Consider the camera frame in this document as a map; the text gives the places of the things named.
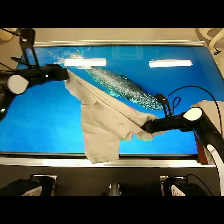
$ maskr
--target fabric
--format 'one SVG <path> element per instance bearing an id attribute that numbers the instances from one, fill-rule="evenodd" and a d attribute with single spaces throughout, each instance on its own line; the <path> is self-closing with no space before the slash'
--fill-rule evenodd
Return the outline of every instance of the fabric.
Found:
<path id="1" fill-rule="evenodd" d="M 85 152 L 92 163 L 119 159 L 121 140 L 131 140 L 136 134 L 139 140 L 151 141 L 153 136 L 141 129 L 152 114 L 136 111 L 119 100 L 104 93 L 68 70 L 66 88 L 82 101 L 82 131 Z"/>

